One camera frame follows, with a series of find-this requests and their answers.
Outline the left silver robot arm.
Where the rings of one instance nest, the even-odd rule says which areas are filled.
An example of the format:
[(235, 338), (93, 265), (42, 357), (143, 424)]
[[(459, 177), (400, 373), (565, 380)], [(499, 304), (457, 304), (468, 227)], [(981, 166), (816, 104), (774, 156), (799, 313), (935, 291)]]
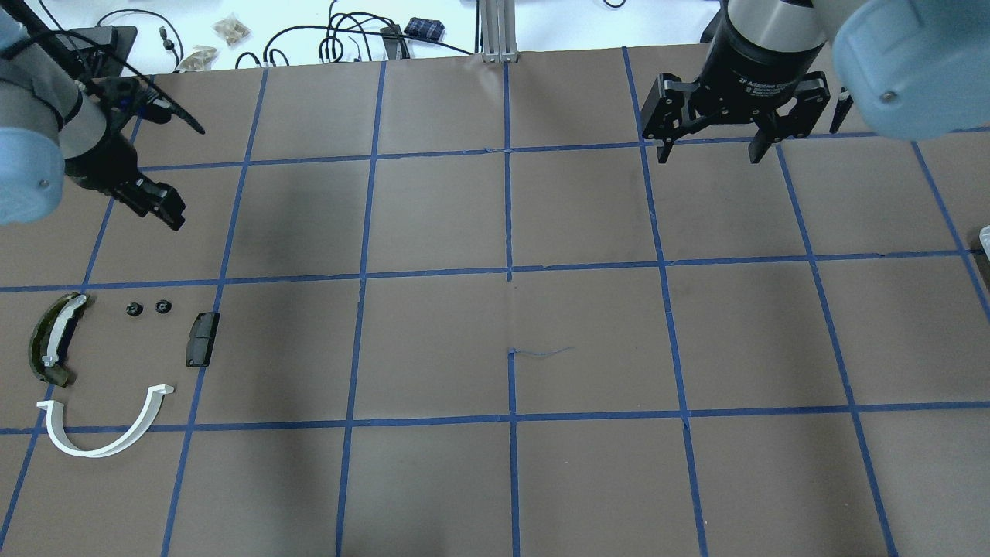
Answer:
[(53, 56), (62, 49), (60, 32), (30, 32), (2, 10), (1, 222), (52, 214), (69, 179), (177, 231), (185, 223), (183, 198), (139, 169), (123, 127), (134, 117), (156, 124), (177, 117), (199, 134), (203, 126), (144, 74), (74, 77)]

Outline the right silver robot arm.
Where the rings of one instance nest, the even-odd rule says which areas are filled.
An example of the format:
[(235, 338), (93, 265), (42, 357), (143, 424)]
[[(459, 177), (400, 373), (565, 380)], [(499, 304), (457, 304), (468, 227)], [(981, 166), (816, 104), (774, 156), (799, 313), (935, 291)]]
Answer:
[(756, 127), (750, 162), (805, 138), (831, 101), (812, 63), (830, 46), (836, 132), (856, 107), (874, 133), (930, 140), (988, 122), (986, 1), (722, 1), (693, 81), (661, 73), (640, 110), (666, 162), (675, 142), (715, 125)]

